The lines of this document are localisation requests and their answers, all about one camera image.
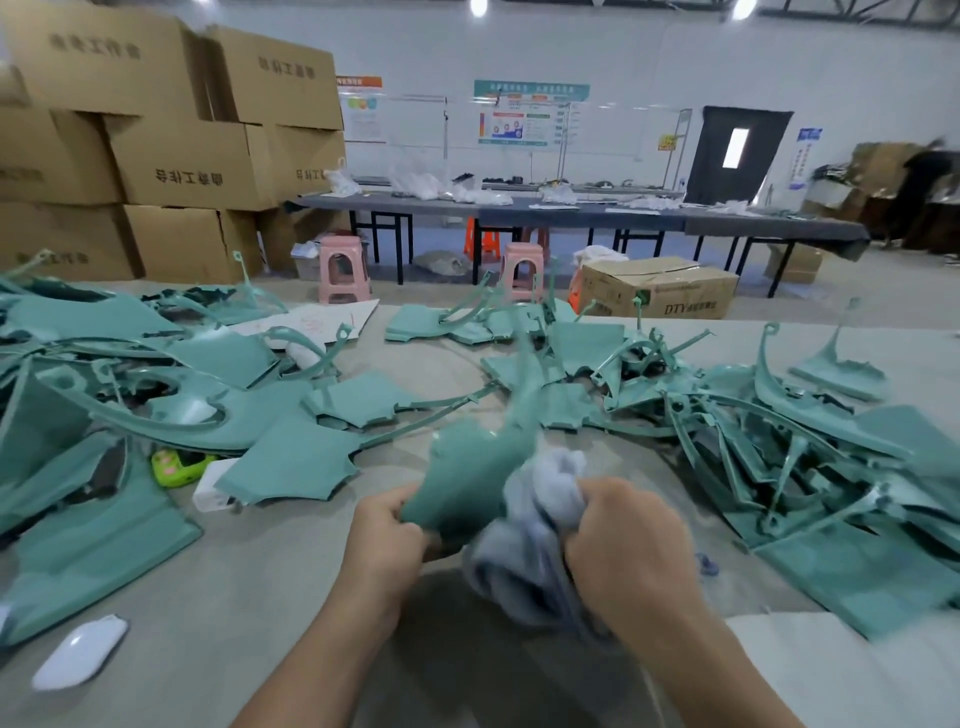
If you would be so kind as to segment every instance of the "forearm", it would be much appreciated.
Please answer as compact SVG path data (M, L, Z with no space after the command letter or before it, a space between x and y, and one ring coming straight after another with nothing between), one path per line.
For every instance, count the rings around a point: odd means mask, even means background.
M679 617L668 633L671 648L647 667L687 728L803 728L720 618Z
M396 617L335 585L231 728L342 728Z

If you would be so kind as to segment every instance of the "person in black clothing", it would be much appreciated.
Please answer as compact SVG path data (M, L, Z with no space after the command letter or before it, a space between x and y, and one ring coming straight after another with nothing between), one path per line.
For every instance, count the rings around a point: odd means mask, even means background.
M952 162L943 152L944 140L934 139L926 145L926 149L908 159L903 166L906 168L906 179L900 185L900 192L887 210L887 242L886 248L896 247L897 240L904 238L910 232L914 222L924 208L926 198L933 189L933 185L944 175L950 173Z

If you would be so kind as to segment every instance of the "cleaning rag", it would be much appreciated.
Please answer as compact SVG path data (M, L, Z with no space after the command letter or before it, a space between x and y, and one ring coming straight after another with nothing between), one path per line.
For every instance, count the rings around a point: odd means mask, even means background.
M587 611L564 563L561 534L576 530L587 508L577 487L585 466L584 454L569 449L524 463L504 485L506 517L464 549L463 570L472 589L514 621L609 643L611 632Z

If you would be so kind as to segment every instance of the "hand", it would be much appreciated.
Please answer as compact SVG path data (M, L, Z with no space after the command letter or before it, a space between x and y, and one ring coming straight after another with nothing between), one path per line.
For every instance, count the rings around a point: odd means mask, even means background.
M400 604L420 575L423 555L433 539L415 523L398 519L403 503L419 488L410 484L367 496L357 503L347 548L331 597L385 622L390 631Z
M709 619L690 534L662 498L626 480L579 485L587 511L564 546L577 591L653 667L668 658L678 630Z

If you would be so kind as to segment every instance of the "person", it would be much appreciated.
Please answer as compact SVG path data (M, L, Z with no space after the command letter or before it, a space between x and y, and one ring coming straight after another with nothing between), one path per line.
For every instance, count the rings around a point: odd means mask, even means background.
M943 138L934 139L922 152L903 163L907 173L897 197L887 210L884 248L889 250L897 247L920 217L933 185L950 173L953 164L943 151L944 143Z
M619 478L580 481L564 543L587 607L664 687L688 728L803 728L707 606L680 516ZM231 728L343 728L435 540L397 519L416 485L363 498L320 613Z

